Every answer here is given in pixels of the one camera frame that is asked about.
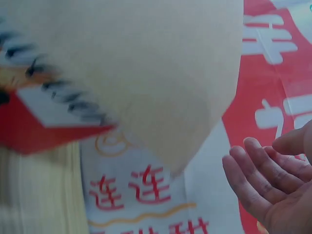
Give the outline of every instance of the palm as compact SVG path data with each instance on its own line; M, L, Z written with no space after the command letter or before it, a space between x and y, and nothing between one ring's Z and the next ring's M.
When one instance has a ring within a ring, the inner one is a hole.
M229 184L244 208L270 234L311 233L312 166L262 148L253 138L244 144L246 151L235 146L223 158Z

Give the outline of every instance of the finger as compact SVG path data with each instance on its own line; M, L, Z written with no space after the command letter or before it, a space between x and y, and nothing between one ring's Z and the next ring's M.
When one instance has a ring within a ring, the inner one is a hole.
M238 163L244 176L255 190L272 204L276 204L285 199L286 194L274 188L267 179L257 170L254 163L240 146L235 146L230 150L230 155Z
M256 139L249 137L244 140L244 144L246 152L256 168L273 187L286 194L291 194L304 184L302 180L289 174L270 159Z
M276 139L272 146L283 155L299 155L304 153L304 129L292 130Z
M271 146L264 147L264 150L286 172L298 177L303 182L309 182L312 179L312 166L308 162L296 159L291 155L282 155Z
M264 222L268 210L272 206L251 186L235 159L228 155L222 159L226 178L247 212Z
M283 155L305 154L312 163L312 120L302 128L293 130L276 139L272 146Z

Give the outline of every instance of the chinese character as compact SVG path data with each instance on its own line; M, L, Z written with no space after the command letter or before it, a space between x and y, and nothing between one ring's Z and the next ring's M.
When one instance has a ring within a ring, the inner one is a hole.
M197 226L193 226L192 222L189 220L188 221L188 228L187 230L181 230L181 226L183 225L182 222L174 224L174 225L170 225L169 229L170 229L170 234L197 234L195 231L196 230L201 230L202 232L198 233L198 234L208 234L207 231L207 226L209 225L209 222L203 222L202 218L198 219L198 225Z
M129 188L134 188L136 190L136 199L137 201L144 204L157 204L170 200L171 196L160 197L160 192L169 189L169 185L158 186L159 183L163 182L164 178L156 179L156 174L163 171L163 168L151 169L151 165L148 165L147 169L144 172L136 173L132 172L131 176L134 178L142 177L142 183L146 187L151 187L149 190L141 191L140 187L135 183L129 183ZM154 195L153 199L142 199L149 195Z
M248 26L248 24L269 26ZM283 18L278 15L244 16L242 55L263 55L269 64L282 63L282 52L298 50L291 42L292 36L287 30L273 28L273 25L283 24Z
M121 234L134 234L134 231L125 232L125 233L121 233ZM138 230L138 234L158 234L158 233L155 233L153 228L149 227L148 233L147 232L143 232L143 230L140 229L140 230Z
M287 115L296 116L293 126L295 129L302 128L312 119L312 94L284 99L283 106Z
M280 137L284 126L282 110L279 107L271 107L265 99L262 100L262 105L264 109L256 110L254 114L258 128L269 129L277 127L275 138Z
M96 198L96 205L100 210L103 211L112 211L112 210L119 210L124 208L124 205L116 205L116 201L121 199L121 195L113 195L116 192L117 188L111 188L111 184L115 182L115 178L106 179L105 175L102 176L101 181L93 182L91 181L90 184L92 187L99 188L100 195L104 196L105 198L100 199L99 195L95 191L89 191L89 195L92 195Z

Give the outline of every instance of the red chinese text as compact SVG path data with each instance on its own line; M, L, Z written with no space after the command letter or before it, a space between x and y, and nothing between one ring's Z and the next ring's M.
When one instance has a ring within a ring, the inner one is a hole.
M124 208L122 204L116 204L117 201L121 200L121 194L114 194L117 190L116 187L111 187L112 183L115 182L115 178L107 179L105 175L98 182L91 181L92 187L97 187L98 192L89 191L89 195L94 196L96 199L96 206L103 211L114 211Z
M186 230L182 230L182 222L170 225L170 234L208 234L207 227L209 225L209 222L203 222L202 218L198 219L197 226L194 226L192 221L190 220L187 223L188 228Z
M130 232L125 232L125 233L121 233L121 234L135 234L135 232L130 231ZM144 232L142 229L138 230L138 234L158 234L158 233L154 232L153 228L150 227L148 229L148 232Z
M138 202L143 204L159 204L171 199L170 195L160 197L160 192L169 189L169 185L158 185L163 182L164 178L156 179L156 174L162 171L163 168L152 169L152 166L148 165L144 172L131 173L131 176L134 178L142 177L143 185L145 187L150 187L150 189L142 191L139 185L132 182L129 183L129 188L134 188L136 190L136 199Z

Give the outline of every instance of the orange curved line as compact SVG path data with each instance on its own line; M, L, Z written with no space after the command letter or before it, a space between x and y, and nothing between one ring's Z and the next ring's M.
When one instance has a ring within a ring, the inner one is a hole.
M127 149L129 148L128 144L126 144L126 146L124 147L123 150L121 150L117 153L106 154L98 147L99 138L100 138L100 136L97 136L96 141L95 141L95 148L96 148L97 152L104 157L117 157L117 156L121 155L122 153L126 152Z
M115 143L107 142L107 138L109 138L109 137L115 137L117 142L115 142ZM115 132L110 132L110 133L103 136L103 142L105 142L105 145L108 145L108 146L115 146L115 145L118 145L119 143L122 143L122 142L127 144L127 145L128 144L131 145L131 143L127 140L127 138L125 137L123 132L119 133L119 135L116 135Z
M144 213L144 214L140 214L136 218L116 218L116 219L112 219L106 223L96 223L96 222L89 220L88 224L91 226L94 226L96 228L106 228L106 227L113 225L113 224L116 224L116 223L138 223L138 222L140 222L146 218L166 218L166 217L172 216L173 214L175 214L181 210L185 210L187 208L196 208L196 203L180 204L178 206L171 208L170 210L168 210L164 213Z

